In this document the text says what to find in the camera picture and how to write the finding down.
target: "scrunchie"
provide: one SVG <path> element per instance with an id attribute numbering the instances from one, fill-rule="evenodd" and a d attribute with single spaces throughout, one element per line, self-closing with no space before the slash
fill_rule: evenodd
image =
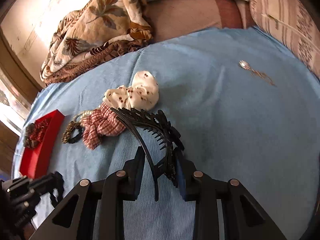
<path id="1" fill-rule="evenodd" d="M 44 119 L 39 123 L 35 123 L 35 127 L 29 136 L 30 140 L 42 142 L 44 134 L 48 128 L 49 122 L 50 118 Z"/>
<path id="2" fill-rule="evenodd" d="M 137 72 L 132 80 L 132 85 L 122 85 L 117 89 L 108 89 L 104 93 L 103 102 L 109 107 L 135 108 L 149 111 L 159 100 L 159 87 L 157 80 L 149 71 Z"/>
<path id="3" fill-rule="evenodd" d="M 125 126 L 116 116 L 103 102 L 100 108 L 81 120 L 81 126 L 85 129 L 83 142 L 89 149 L 94 150 L 101 143 L 99 136 L 118 136 L 124 131 Z"/>

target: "white polka dot scrunchie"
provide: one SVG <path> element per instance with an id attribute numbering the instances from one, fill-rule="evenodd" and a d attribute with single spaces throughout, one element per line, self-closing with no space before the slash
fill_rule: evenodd
<path id="1" fill-rule="evenodd" d="M 132 80 L 132 85 L 122 85 L 117 89 L 108 89 L 104 93 L 103 102 L 109 107 L 135 108 L 146 111 L 152 109 L 159 100 L 157 80 L 149 71 L 137 72 Z"/>

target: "striped pillow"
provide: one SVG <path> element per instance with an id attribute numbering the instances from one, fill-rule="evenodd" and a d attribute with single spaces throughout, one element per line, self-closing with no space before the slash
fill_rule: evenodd
<path id="1" fill-rule="evenodd" d="M 250 0 L 256 24 L 320 78 L 320 32 L 299 0 Z"/>

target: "red tray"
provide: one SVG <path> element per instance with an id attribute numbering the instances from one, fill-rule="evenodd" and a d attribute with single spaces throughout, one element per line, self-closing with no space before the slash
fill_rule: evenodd
<path id="1" fill-rule="evenodd" d="M 39 123 L 44 119 L 50 118 L 49 125 L 45 131 L 43 141 L 34 149 L 25 148 L 20 164 L 20 173 L 28 178 L 36 179 L 47 174 L 50 155 L 54 146 L 57 134 L 64 119 L 64 115 L 58 110 L 37 119 Z"/>

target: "blue blanket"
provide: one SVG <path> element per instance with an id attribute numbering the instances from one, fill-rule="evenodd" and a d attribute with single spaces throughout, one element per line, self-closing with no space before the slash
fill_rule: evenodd
<path id="1" fill-rule="evenodd" d="M 276 86 L 252 77 L 239 60 L 265 72 Z M 316 201 L 320 85 L 286 47 L 257 28 L 210 28 L 153 44 L 44 89 L 26 125 L 54 109 L 66 116 L 48 170 L 63 175 L 66 193 L 80 179 L 104 179 L 134 157 L 138 143 L 128 131 L 104 138 L 93 151 L 82 141 L 63 145 L 60 140 L 75 114 L 97 107 L 107 89 L 130 85 L 140 70 L 158 80 L 160 99 L 153 111 L 162 109 L 180 131 L 185 154 L 197 169 L 218 180 L 239 179 L 288 240 L 299 239 Z M 142 136 L 156 163 L 164 153 L 149 134 Z M 15 177 L 21 154 L 22 139 L 14 156 Z M 159 190 L 154 202 L 145 165 L 138 200 L 124 204 L 126 240 L 192 238 L 195 203 L 185 203 L 164 176 Z M 43 197 L 36 225 L 51 210 Z"/>

